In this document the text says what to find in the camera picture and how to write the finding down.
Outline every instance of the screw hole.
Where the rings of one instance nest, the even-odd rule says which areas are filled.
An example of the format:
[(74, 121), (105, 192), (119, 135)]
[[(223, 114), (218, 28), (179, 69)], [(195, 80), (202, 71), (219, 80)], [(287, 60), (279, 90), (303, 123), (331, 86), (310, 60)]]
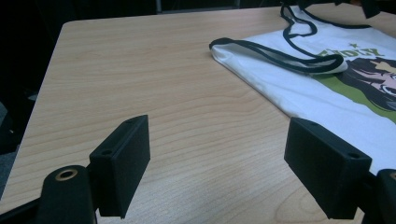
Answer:
[(352, 159), (358, 159), (358, 158), (361, 157), (359, 154), (353, 153), (353, 152), (349, 152), (347, 155), (348, 155), (350, 158), (352, 158)]
[(61, 171), (59, 174), (55, 176), (57, 181), (65, 181), (71, 179), (77, 175), (78, 171), (76, 169), (67, 169)]

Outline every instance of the black clamp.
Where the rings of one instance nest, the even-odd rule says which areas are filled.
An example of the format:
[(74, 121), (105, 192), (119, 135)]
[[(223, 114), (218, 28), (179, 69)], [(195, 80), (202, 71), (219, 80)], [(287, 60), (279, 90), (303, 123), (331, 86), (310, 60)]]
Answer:
[(369, 156), (317, 123), (291, 118), (285, 161), (328, 218), (353, 219), (359, 207), (365, 224), (396, 223), (396, 170), (372, 175)]
[(96, 223), (124, 218), (149, 164), (149, 119), (125, 120), (90, 155), (87, 167), (71, 165), (49, 174), (41, 197), (0, 216), (0, 223)]

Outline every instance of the dark floor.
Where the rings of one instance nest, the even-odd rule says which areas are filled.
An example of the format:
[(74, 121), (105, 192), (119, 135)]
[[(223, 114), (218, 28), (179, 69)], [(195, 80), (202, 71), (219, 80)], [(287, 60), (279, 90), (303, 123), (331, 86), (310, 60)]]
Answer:
[[(10, 120), (7, 117), (7, 111), (0, 104), (0, 139), (4, 137), (7, 126)], [(12, 164), (14, 163), (16, 152), (9, 152), (0, 155), (0, 198), (3, 195), (4, 188), (6, 186), (9, 172), (11, 171)]]

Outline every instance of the black object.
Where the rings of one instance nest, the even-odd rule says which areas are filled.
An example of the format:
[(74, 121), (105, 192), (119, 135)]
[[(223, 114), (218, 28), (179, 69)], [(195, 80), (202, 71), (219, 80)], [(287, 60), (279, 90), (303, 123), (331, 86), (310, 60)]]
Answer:
[[(350, 2), (350, 0), (333, 0), (334, 3), (338, 6), (344, 2)], [(319, 0), (297, 0), (297, 5), (300, 9), (306, 9), (307, 7), (319, 3)], [(376, 0), (361, 0), (361, 7), (364, 12), (364, 16), (366, 19), (370, 19), (376, 15), (378, 15), (381, 10), (376, 3)]]
[(96, 223), (124, 218), (149, 164), (148, 116), (125, 120), (91, 155), (87, 168), (60, 168), (44, 180), (41, 197), (0, 216), (0, 223)]
[(381, 11), (396, 14), (396, 1), (395, 0), (377, 0), (376, 3)]
[(35, 0), (53, 43), (69, 21), (156, 14), (154, 0)]
[(0, 54), (0, 103), (7, 110), (3, 122), (0, 121), (0, 155), (17, 149), (35, 105), (12, 75), (7, 60)]
[(285, 161), (328, 218), (363, 223), (396, 223), (396, 170), (370, 173), (372, 159), (343, 139), (306, 119), (291, 118)]

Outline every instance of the wood grain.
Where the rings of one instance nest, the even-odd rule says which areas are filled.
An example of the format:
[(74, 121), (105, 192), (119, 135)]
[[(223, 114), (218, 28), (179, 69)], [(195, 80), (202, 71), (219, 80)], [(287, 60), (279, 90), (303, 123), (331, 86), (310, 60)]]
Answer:
[[(395, 16), (310, 11), (396, 36)], [(208, 44), (283, 29), (279, 8), (73, 21), (62, 29), (0, 213), (39, 197), (57, 168), (125, 119), (148, 114), (151, 161), (127, 218), (99, 223), (361, 223), (328, 220), (283, 160), (289, 118), (216, 63)]]

